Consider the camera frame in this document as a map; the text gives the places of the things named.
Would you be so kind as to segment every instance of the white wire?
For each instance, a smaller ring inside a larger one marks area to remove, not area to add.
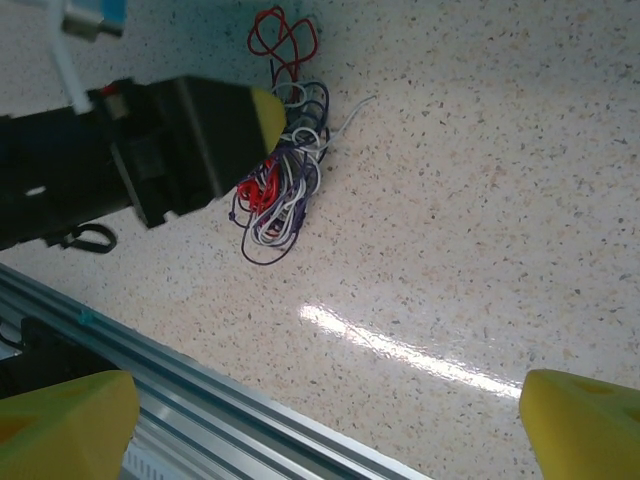
[[[309,94],[307,93],[307,89],[305,88],[303,83],[300,83],[300,82],[280,82],[278,85],[276,85],[275,87],[273,87],[271,89],[271,93],[277,94],[278,91],[283,87],[297,88],[300,91],[300,93],[302,94],[302,100],[300,100],[298,102],[295,102],[295,103],[284,102],[285,108],[298,108],[298,107],[301,107],[302,105],[304,105],[305,103],[307,103],[307,100],[309,98]]]
[[[340,138],[342,136],[342,134],[344,133],[344,131],[347,129],[347,127],[349,126],[349,123],[351,123],[351,120],[353,120],[353,118],[358,114],[358,112],[360,111],[360,109],[362,107],[364,107],[367,103],[375,100],[377,97],[376,95],[371,95],[370,97],[365,98],[364,100],[362,100],[361,102],[359,102],[351,111],[351,113],[349,114],[349,116],[347,117],[347,119],[342,123],[342,126],[338,129],[338,131],[336,132],[331,132],[331,139],[327,142],[325,142],[324,144],[320,145],[317,149],[314,148],[310,148],[310,147],[301,147],[302,149],[304,149],[306,152],[309,153],[320,153],[323,150],[326,150],[327,148],[329,148],[329,146],[336,141],[338,138]],[[296,142],[297,138],[296,135],[300,132],[300,131],[309,131],[311,129],[305,129],[303,130],[302,127],[296,129],[293,131],[293,133],[291,134],[291,141],[292,142]]]
[[[321,82],[281,82],[273,87],[271,92],[273,94],[277,94],[282,88],[285,87],[298,89],[301,97],[300,100],[294,103],[284,103],[284,106],[288,109],[303,107],[302,112],[306,113],[309,105],[305,104],[311,98],[310,89],[314,86],[309,85],[310,83]],[[365,98],[364,100],[359,102],[347,116],[346,120],[343,122],[338,131],[335,133],[331,133],[331,138],[328,141],[325,141],[323,138],[321,138],[314,129],[304,125],[305,120],[311,120],[304,115],[300,116],[300,118],[296,119],[291,125],[289,125],[288,128],[291,133],[283,133],[280,136],[282,140],[291,143],[302,143],[308,142],[311,138],[312,142],[305,146],[298,146],[287,155],[284,155],[282,164],[284,166],[285,175],[283,176],[284,182],[282,185],[282,190],[292,191],[288,194],[289,198],[282,201],[274,210],[267,209],[266,212],[263,212],[260,215],[256,215],[255,218],[252,219],[249,224],[249,231],[250,237],[254,243],[262,246],[273,246],[281,244],[285,239],[290,238],[291,231],[294,228],[293,221],[296,213],[296,206],[298,202],[305,197],[309,188],[309,185],[307,184],[304,176],[301,176],[298,183],[296,184],[294,180],[293,170],[291,168],[291,162],[297,161],[298,164],[301,165],[304,165],[306,162],[306,164],[311,164],[311,166],[315,169],[316,181],[314,182],[315,185],[313,191],[311,192],[311,195],[316,194],[320,189],[320,183],[322,181],[322,170],[319,164],[322,152],[326,150],[336,139],[342,136],[343,132],[346,130],[347,126],[353,120],[353,118],[358,114],[360,109],[375,98],[376,96],[372,95],[371,97]],[[305,138],[298,138],[298,136],[302,133],[305,134]],[[295,155],[296,158],[292,159],[289,155]],[[263,175],[261,175],[258,180],[262,183],[262,186],[266,188],[267,179],[265,172],[263,172]],[[282,222],[282,227],[277,232],[277,234],[274,235],[274,231],[271,230],[271,227],[277,220]]]

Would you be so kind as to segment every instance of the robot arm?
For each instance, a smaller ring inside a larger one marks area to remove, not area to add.
[[[169,211],[185,215],[223,196],[275,148],[284,107],[260,89],[184,76],[85,91],[62,32],[120,35],[125,1],[38,3],[72,106],[0,118],[0,250],[42,238],[107,253],[115,238],[87,222],[133,206],[154,228]],[[108,243],[83,241],[85,231]]]

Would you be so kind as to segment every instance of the floor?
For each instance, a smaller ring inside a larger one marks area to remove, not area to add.
[[[74,42],[87,85],[266,81],[244,38],[269,4],[131,3],[123,40]],[[334,125],[378,99],[285,261],[242,260],[226,201],[151,232],[109,217],[106,257],[34,242],[0,261],[434,478],[539,477],[527,371],[640,388],[640,2],[288,8],[322,29],[306,73]],[[2,114],[64,103],[23,21],[42,26],[0,6]]]

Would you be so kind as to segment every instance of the black plastic housing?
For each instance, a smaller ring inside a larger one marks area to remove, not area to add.
[[[89,97],[85,115],[0,119],[0,250],[37,238],[74,246],[78,226],[128,206],[156,227],[222,197],[267,157],[250,88],[121,80]]]

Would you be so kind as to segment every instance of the red wire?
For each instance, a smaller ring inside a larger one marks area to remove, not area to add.
[[[271,45],[271,46],[269,46],[264,41],[262,34],[260,32],[261,25],[268,18],[274,18],[279,22],[278,40],[274,45]],[[301,26],[306,26],[309,29],[309,33],[311,34],[311,38],[313,41],[311,51],[303,57],[300,56],[298,40],[294,35],[294,31],[300,28]],[[262,50],[257,50],[253,47],[254,37],[258,40],[258,42],[262,46]],[[287,40],[290,40],[291,45],[293,46],[293,60],[291,60],[290,62],[287,62],[284,58],[282,58],[277,53],[277,50],[282,45],[284,45],[285,42],[287,42]],[[282,9],[282,7],[276,5],[275,7],[269,10],[264,10],[262,12],[259,12],[256,15],[256,18],[253,23],[253,27],[251,28],[249,32],[249,36],[247,37],[247,47],[249,48],[249,51],[251,53],[253,53],[258,57],[271,56],[280,63],[280,67],[278,67],[278,69],[274,72],[274,75],[273,75],[273,86],[275,86],[278,83],[278,78],[280,77],[280,74],[282,73],[283,70],[287,71],[287,73],[291,77],[292,82],[298,81],[300,66],[303,63],[311,60],[316,55],[316,53],[318,53],[318,35],[316,33],[315,27],[311,23],[311,20],[309,20],[308,18],[300,19],[296,23],[294,23],[292,26],[289,26],[289,24],[287,23],[284,10]]]
[[[271,46],[264,41],[262,34],[260,33],[260,27],[263,25],[263,22],[269,18],[276,19],[279,22],[278,39],[277,42]],[[311,51],[307,55],[300,57],[298,40],[296,39],[294,32],[302,26],[306,26],[309,29],[313,45]],[[257,50],[253,47],[254,38],[258,40],[262,46],[262,50]],[[278,53],[276,53],[276,51],[288,40],[291,41],[291,45],[293,46],[293,60],[290,62],[287,62],[284,58],[278,55]],[[275,59],[280,63],[278,69],[273,72],[272,82],[275,87],[278,84],[280,75],[285,70],[289,74],[292,82],[298,81],[300,66],[311,60],[316,53],[318,53],[318,35],[315,27],[311,23],[311,20],[308,18],[298,20],[292,26],[289,26],[284,10],[282,7],[276,5],[275,7],[259,12],[256,15],[253,27],[249,31],[249,36],[247,37],[247,47],[252,54],[258,57],[271,56],[272,59]],[[300,92],[297,88],[292,89],[290,101],[296,102],[299,94]],[[274,166],[274,162],[275,161],[271,158],[265,162],[269,175],[264,189],[254,178],[246,180],[238,185],[238,198],[247,202],[249,210],[257,215],[266,211],[280,196],[280,167],[279,165]]]

